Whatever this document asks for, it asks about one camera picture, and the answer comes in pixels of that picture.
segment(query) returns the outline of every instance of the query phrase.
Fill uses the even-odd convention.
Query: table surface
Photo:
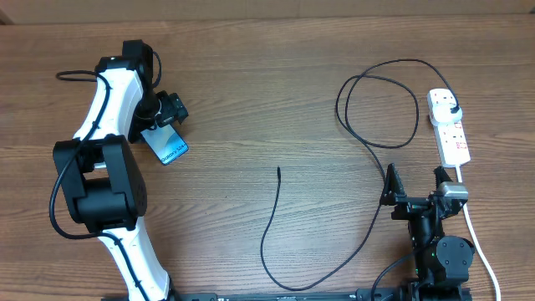
[[[265,242],[273,275],[304,286],[344,261],[366,233],[382,182],[369,153],[336,121],[335,96],[372,64],[418,58],[459,96],[472,158],[463,167],[471,217],[503,297],[532,299],[534,28],[533,15],[0,27],[0,299],[126,292],[98,240],[69,241],[51,228],[48,198],[54,143],[72,137],[94,96],[92,84],[54,74],[93,69],[100,57],[120,54],[123,40],[138,38],[161,56],[160,88],[177,92],[190,111],[177,126],[190,150],[169,166],[147,145],[131,146],[148,190],[150,239],[181,292],[282,292],[259,257],[277,166],[283,184]],[[374,74],[406,84],[420,101],[414,140],[376,153],[385,166],[396,163],[411,196],[426,196],[440,162],[425,95],[443,83],[412,63]],[[372,141],[406,140],[414,119],[412,98],[376,80],[359,83],[349,106],[353,127]],[[382,209],[360,254],[311,291],[368,288],[410,251],[406,223],[391,221],[391,210]],[[56,211],[62,227],[84,232],[63,195]],[[470,237],[462,214],[445,229]],[[381,285],[412,276],[412,267],[398,267]],[[478,256],[465,287],[477,300],[492,299]]]

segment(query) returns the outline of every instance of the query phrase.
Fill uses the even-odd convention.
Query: white cable
[[[461,183],[462,182],[461,168],[458,165],[455,166],[455,172],[457,174],[457,181]],[[479,257],[483,261],[483,264],[485,264],[485,268],[487,268],[488,274],[491,275],[492,283],[494,284],[494,290],[496,291],[496,301],[502,301],[502,293],[500,292],[500,284],[498,283],[498,279],[496,278],[496,275],[492,271],[491,265],[487,261],[487,258],[485,257],[485,254],[483,254],[482,248],[479,245],[479,242],[477,241],[476,232],[474,231],[474,227],[471,224],[470,214],[468,214],[467,204],[463,206],[462,211],[465,213],[466,224],[468,226],[468,230],[470,231],[471,239],[474,241],[474,245],[476,246],[477,253],[479,253]]]

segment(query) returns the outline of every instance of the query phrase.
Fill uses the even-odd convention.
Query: black cable
[[[158,86],[158,84],[160,84],[160,79],[161,79],[161,60],[160,60],[160,55],[158,55],[158,53],[154,50],[152,50],[152,53],[156,56],[156,59],[158,59],[158,76],[156,77],[156,80],[155,82],[152,84],[152,88],[156,88]]]
[[[149,301],[149,296],[146,294],[145,290],[143,289],[143,287],[140,284],[139,279],[136,277],[134,269],[132,268],[132,264],[131,264],[130,259],[128,257],[128,254],[126,253],[125,247],[120,242],[120,239],[118,239],[113,234],[104,233],[104,232],[81,234],[81,235],[79,235],[79,234],[77,234],[77,235],[69,234],[69,233],[65,232],[59,226],[58,222],[56,221],[55,210],[54,210],[55,209],[55,203],[56,203],[56,196],[58,195],[58,191],[59,191],[59,188],[61,186],[61,182],[65,178],[65,173],[67,172],[67,169],[69,168],[69,166],[76,159],[76,156],[78,155],[78,153],[79,153],[80,149],[82,148],[83,144],[85,142],[87,142],[87,140],[89,140],[91,138],[91,136],[94,134],[94,132],[99,128],[100,120],[102,119],[102,116],[104,115],[104,112],[106,110],[106,106],[108,104],[108,101],[110,100],[110,91],[111,91],[110,83],[108,82],[108,80],[104,76],[102,76],[102,75],[100,75],[100,74],[98,74],[96,72],[86,71],[86,70],[63,71],[63,72],[58,72],[56,74],[56,79],[66,80],[66,81],[84,81],[84,82],[96,82],[97,81],[96,79],[81,79],[81,78],[79,79],[79,78],[64,77],[64,75],[78,75],[78,74],[93,75],[93,76],[101,79],[104,82],[104,85],[105,85],[105,88],[106,88],[106,94],[104,96],[104,101],[102,103],[102,106],[100,107],[100,111],[97,114],[97,117],[95,118],[95,120],[93,121],[91,129],[89,130],[87,135],[80,141],[78,146],[76,146],[76,148],[74,149],[73,154],[69,157],[69,159],[67,160],[67,163],[65,164],[64,168],[61,170],[61,172],[58,175],[58,178],[56,179],[56,182],[55,182],[55,184],[53,186],[53,189],[52,189],[52,194],[50,195],[50,203],[48,205],[48,214],[49,214],[49,217],[50,217],[50,223],[52,224],[52,227],[54,228],[54,230],[59,235],[61,235],[62,237],[65,237],[67,239],[87,239],[87,238],[93,238],[93,237],[107,237],[107,238],[112,239],[114,241],[114,244],[119,247],[119,250],[120,250],[121,254],[123,255],[123,258],[124,258],[125,263],[126,263],[126,267],[128,268],[128,271],[130,272],[130,276],[134,280],[135,286],[140,290],[141,295],[143,296],[143,299],[145,301]]]
[[[416,135],[416,131],[418,130],[418,122],[420,120],[420,108],[418,106],[418,99],[416,98],[416,95],[412,92],[412,90],[409,89],[409,87],[405,86],[404,84],[396,81],[396,80],[393,80],[393,79],[389,79],[389,78],[386,78],[386,77],[382,77],[382,76],[377,76],[377,75],[367,75],[367,73],[371,70],[371,69],[375,69],[379,66],[382,66],[382,65],[385,65],[385,64],[392,64],[392,63],[398,63],[398,62],[418,62],[418,63],[422,63],[422,64],[425,64],[427,65],[428,67],[430,67],[431,69],[433,69],[437,74],[438,76],[442,79],[442,81],[444,82],[444,84],[446,84],[446,87],[451,91],[451,93],[453,94],[455,100],[456,100],[456,107],[455,108],[452,108],[451,111],[453,113],[457,112],[458,111],[458,108],[459,108],[459,101],[455,95],[455,92],[453,91],[453,89],[451,88],[450,84],[446,81],[446,79],[442,76],[442,74],[438,71],[438,69],[436,69],[433,65],[427,63],[426,61],[423,61],[423,60],[420,60],[420,59],[395,59],[395,60],[391,60],[391,61],[387,61],[387,62],[383,62],[383,63],[380,63],[380,64],[376,64],[374,66],[371,66],[369,68],[367,68],[363,73],[361,73],[360,75],[355,75],[355,76],[352,76],[350,77],[349,79],[347,79],[345,81],[345,83],[342,85],[342,88],[340,88],[340,91],[338,93],[338,96],[336,98],[336,103],[335,103],[335,106],[334,106],[334,111],[335,111],[335,114],[336,114],[336,117],[338,118],[338,121],[339,123],[344,127],[344,129],[346,129],[355,139],[357,139],[358,141],[360,141],[360,143],[362,143],[364,145],[364,147],[366,147],[366,149],[369,151],[369,153],[373,156],[375,162],[377,163],[377,167],[379,168],[379,171],[380,171],[380,174],[381,176],[383,177],[383,181],[385,181],[385,178],[386,178],[386,174],[385,174],[385,169],[383,168],[383,166],[381,165],[380,161],[379,161],[379,158],[377,158],[377,155],[374,153],[374,151],[370,148],[370,146],[374,146],[374,147],[379,147],[379,148],[385,148],[385,149],[397,149],[397,148],[401,148],[403,146],[406,146],[408,145],[412,139],[415,137]],[[354,130],[353,128],[351,127],[351,124],[349,123],[349,118],[348,118],[348,108],[349,108],[349,100],[351,98],[351,94],[353,93],[353,89],[355,87],[355,85],[362,79],[362,78],[369,78],[369,79],[380,79],[380,80],[384,80],[384,81],[387,81],[389,83],[392,83],[392,84],[397,84],[398,86],[400,86],[401,88],[405,89],[407,92],[409,92],[410,96],[412,96],[413,100],[415,101],[415,108],[416,108],[416,118],[415,118],[415,128],[412,132],[412,134],[410,135],[410,138],[404,142],[404,143],[401,143],[399,145],[381,145],[381,144],[378,144],[378,143],[374,143],[374,142],[370,142],[364,138],[362,138],[360,135],[358,135]],[[344,88],[345,86],[352,80],[352,79],[355,79],[355,81],[353,82],[353,85],[351,86],[351,89],[349,90],[348,92],[348,97],[346,99],[346,102],[345,102],[345,110],[344,110],[344,113],[345,113],[345,123],[342,121],[342,118],[340,117],[340,114],[339,114],[339,100],[340,100],[340,96],[342,94],[342,92],[344,91]],[[349,261],[351,261],[351,259],[353,259],[353,257],[360,251],[360,249],[364,246],[364,244],[366,243],[366,241],[368,240],[368,237],[371,233],[371,230],[373,229],[374,227],[374,224],[375,224],[375,219],[377,218],[378,214],[379,214],[379,211],[380,211],[380,205],[377,207],[377,210],[375,211],[375,215],[374,215],[374,218],[372,219],[370,225],[369,225],[369,229],[368,229],[368,232],[366,233],[366,236],[364,237],[362,243],[359,245],[359,247],[357,247],[357,249],[349,256],[348,259],[346,259],[342,264],[340,264],[335,270],[333,270],[331,273],[328,273],[327,275],[325,275],[324,277],[322,277],[320,280],[316,281],[315,283],[312,283],[306,287],[303,287],[303,288],[290,288],[286,285],[283,285],[281,284],[279,281],[277,281],[273,275],[269,272],[268,270],[268,267],[266,266],[266,263],[264,261],[264,257],[263,257],[263,243],[264,243],[264,239],[266,237],[266,234],[268,233],[268,230],[269,230],[269,227],[271,226],[271,223],[273,221],[273,216],[275,215],[275,211],[277,209],[277,204],[278,204],[278,195],[279,195],[279,192],[280,192],[280,186],[281,186],[281,172],[280,172],[280,167],[277,168],[277,174],[278,174],[278,188],[277,188],[277,195],[275,197],[275,204],[273,205],[273,211],[272,211],[272,214],[271,214],[271,217],[269,218],[269,223],[267,224],[267,227],[266,227],[266,230],[264,231],[264,234],[262,235],[262,240],[260,242],[260,258],[262,259],[262,265],[264,267],[264,270],[266,271],[266,274],[270,277],[270,279],[272,279],[272,281],[277,284],[279,287],[281,288],[284,288],[284,289],[287,289],[289,291],[303,291],[303,290],[307,290],[307,289],[310,289],[320,283],[322,283],[325,279],[329,278],[330,276],[332,276],[333,274],[335,274],[336,272],[338,272],[341,268],[343,268]]]
[[[398,265],[402,264],[403,262],[405,262],[407,259],[410,259],[412,258],[413,256],[415,256],[417,253],[425,250],[426,248],[428,248],[432,243],[433,243],[433,240],[435,239],[435,236],[436,236],[436,233],[438,231],[438,225],[439,225],[439,221],[440,221],[440,218],[438,216],[438,205],[435,204],[435,227],[433,228],[433,234],[431,235],[430,239],[429,239],[429,242],[427,242],[424,246],[422,247],[418,247],[416,249],[414,249],[411,253],[405,255],[404,257],[396,260],[394,263],[392,263],[390,266],[388,266],[387,268],[385,268],[385,270],[383,270],[383,272],[381,272],[381,274],[379,274],[379,276],[377,277],[377,279],[375,280],[374,282],[374,285],[371,287],[371,290],[369,292],[369,296],[370,296],[370,300],[375,300],[375,290],[377,289],[377,285],[379,285],[379,281],[381,281],[381,279],[390,271],[392,270],[393,268],[397,267]]]

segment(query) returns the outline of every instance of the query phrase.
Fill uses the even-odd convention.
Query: white power strip
[[[462,127],[462,111],[452,114],[449,108],[455,104],[452,93],[448,89],[433,89],[427,94],[427,104],[429,105],[429,117],[435,130],[436,145],[441,156],[441,164],[444,167],[455,167],[457,180],[462,182],[461,165],[470,161],[470,152],[466,143],[465,131]],[[502,300],[500,284],[496,275],[492,271],[490,263],[487,261],[482,248],[477,241],[476,232],[471,224],[468,205],[463,207],[466,224],[479,257],[485,264],[489,275],[491,276],[494,289],[496,291],[496,301]]]

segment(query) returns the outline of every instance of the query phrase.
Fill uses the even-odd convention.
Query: wooden tabletop
[[[533,15],[331,18],[278,21],[0,26],[0,299],[99,300],[125,294],[115,263],[97,239],[60,237],[48,220],[57,176],[52,148],[83,122],[91,83],[54,74],[93,69],[142,38],[161,56],[160,88],[177,92],[190,117],[177,126],[190,150],[162,166],[147,145],[131,146],[148,189],[145,215],[163,267],[183,293],[282,292],[265,274],[260,238],[277,189],[278,210],[265,242],[274,277],[304,286],[343,262],[363,239],[382,182],[366,149],[334,116],[344,81],[379,62],[418,58],[449,80],[464,111],[472,161],[463,167],[471,218],[504,299],[535,294],[535,17]],[[443,83],[426,66],[397,64],[374,74],[411,87],[420,128],[395,162],[411,196],[434,189],[440,164],[425,95]],[[349,120],[363,137],[400,143],[415,104],[392,84],[357,86]],[[359,255],[311,291],[368,288],[410,251],[406,222],[391,207]],[[60,194],[59,223],[85,232]],[[462,213],[446,233],[470,238]],[[413,275],[406,263],[381,286]],[[476,300],[492,283],[476,255]]]

